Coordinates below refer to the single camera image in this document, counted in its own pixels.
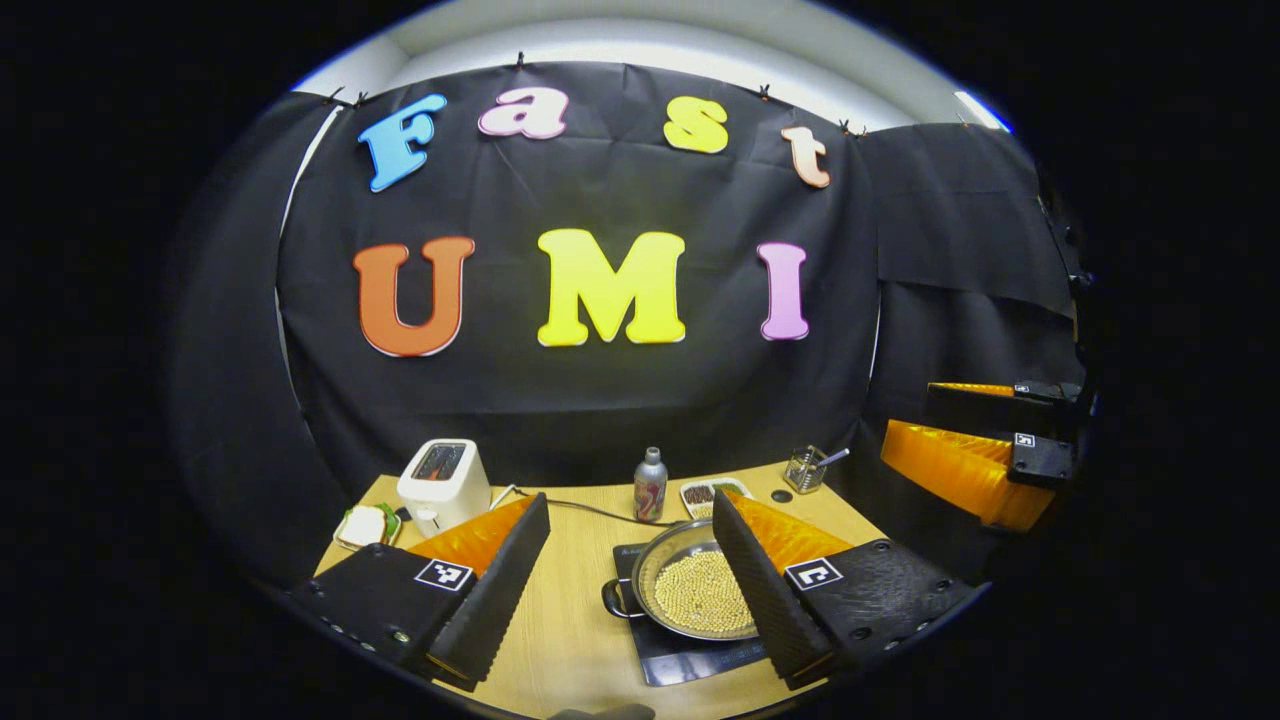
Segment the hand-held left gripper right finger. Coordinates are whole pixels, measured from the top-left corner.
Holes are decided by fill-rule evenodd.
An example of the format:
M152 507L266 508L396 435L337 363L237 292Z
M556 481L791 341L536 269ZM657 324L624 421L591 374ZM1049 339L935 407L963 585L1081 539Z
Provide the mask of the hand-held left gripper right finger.
M742 495L716 493L712 527L774 671L791 689L892 662L989 588L892 539L854 546Z

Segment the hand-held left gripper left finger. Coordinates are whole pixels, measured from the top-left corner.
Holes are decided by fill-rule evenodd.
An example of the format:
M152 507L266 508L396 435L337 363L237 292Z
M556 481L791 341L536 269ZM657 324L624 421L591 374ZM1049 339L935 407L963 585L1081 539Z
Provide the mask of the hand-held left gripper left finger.
M492 669L550 533L544 493L402 550L370 544L291 591L357 650L474 691Z

